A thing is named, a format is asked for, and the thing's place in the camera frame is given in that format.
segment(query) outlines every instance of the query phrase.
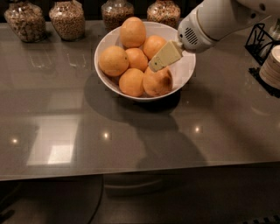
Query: white bowl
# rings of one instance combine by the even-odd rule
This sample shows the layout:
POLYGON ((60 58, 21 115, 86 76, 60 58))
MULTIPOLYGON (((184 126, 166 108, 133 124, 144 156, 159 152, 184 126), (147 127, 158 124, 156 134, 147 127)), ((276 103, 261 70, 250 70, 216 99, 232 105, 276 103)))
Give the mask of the white bowl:
MULTIPOLYGON (((171 28, 168 25, 165 24, 159 24, 154 22, 143 22, 146 27, 147 37, 150 35, 159 35, 163 37, 164 39, 168 40, 178 40, 178 32, 177 30, 171 28)), ((167 95, 171 95, 181 89, 192 77, 195 63, 196 63, 196 57, 194 53, 190 52, 183 52, 183 58, 181 58, 179 61, 175 62, 174 64, 170 65, 171 74, 173 78, 173 87, 172 91, 169 94, 157 96, 157 97, 149 97, 147 95, 143 95, 141 97, 132 97, 126 94, 123 94, 116 84, 116 82, 112 81, 112 78, 108 77, 100 68, 98 65, 98 59, 99 55, 109 46, 120 46, 123 47, 120 39, 120 27, 114 29, 110 33, 108 33, 99 43, 99 45, 96 48, 95 54, 94 54, 94 66, 95 70, 99 76, 99 78, 103 81, 103 83, 110 88, 112 91, 116 92, 119 95, 122 95, 126 98, 129 98, 134 101, 138 102, 151 102, 155 100, 162 99, 166 97, 167 95)))

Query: glossy tabletop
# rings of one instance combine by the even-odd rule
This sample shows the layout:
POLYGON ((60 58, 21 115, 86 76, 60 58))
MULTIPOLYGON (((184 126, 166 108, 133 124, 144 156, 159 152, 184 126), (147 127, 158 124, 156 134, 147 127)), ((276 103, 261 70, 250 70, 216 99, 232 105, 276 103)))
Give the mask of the glossy tabletop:
POLYGON ((197 54, 176 94, 151 103, 108 90, 94 68, 106 34, 25 44, 0 24, 0 179, 155 171, 280 160, 280 100, 249 73, 250 28, 197 54))

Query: table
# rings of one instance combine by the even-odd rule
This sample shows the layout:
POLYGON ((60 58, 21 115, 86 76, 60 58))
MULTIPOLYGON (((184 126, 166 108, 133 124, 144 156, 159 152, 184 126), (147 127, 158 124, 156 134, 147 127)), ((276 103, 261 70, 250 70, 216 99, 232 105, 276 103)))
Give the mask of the table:
POLYGON ((280 103, 249 73, 250 28, 197 54, 195 73, 153 103, 108 90, 94 68, 102 21, 86 37, 18 40, 0 24, 0 180, 158 171, 280 160, 280 103))

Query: nuts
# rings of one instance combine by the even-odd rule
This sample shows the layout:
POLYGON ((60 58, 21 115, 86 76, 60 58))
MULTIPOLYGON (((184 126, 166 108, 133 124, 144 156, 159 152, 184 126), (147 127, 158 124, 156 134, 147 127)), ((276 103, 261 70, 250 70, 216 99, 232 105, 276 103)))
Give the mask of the nuts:
POLYGON ((102 18, 108 32, 121 26, 127 18, 134 16, 134 6, 126 0, 107 1, 101 7, 102 18))
POLYGON ((24 42, 38 42, 46 37, 42 10, 31 3, 11 3, 4 17, 10 28, 24 42))
POLYGON ((112 31, 116 27, 121 26, 127 18, 133 16, 134 10, 128 7, 122 7, 116 11, 102 11, 102 18, 108 31, 112 31))
POLYGON ((56 2, 49 16, 54 29, 63 40, 75 41, 84 37, 84 11, 73 1, 56 2))
POLYGON ((156 1, 147 10, 147 20, 177 28, 181 10, 173 1, 156 1))

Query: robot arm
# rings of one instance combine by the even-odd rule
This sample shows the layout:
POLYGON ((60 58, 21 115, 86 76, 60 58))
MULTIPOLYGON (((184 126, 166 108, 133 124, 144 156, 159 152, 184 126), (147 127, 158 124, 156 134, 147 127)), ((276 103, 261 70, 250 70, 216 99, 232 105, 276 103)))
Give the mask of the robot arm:
POLYGON ((178 38, 187 51, 201 53, 279 9, 279 0, 204 0, 179 24, 178 38))

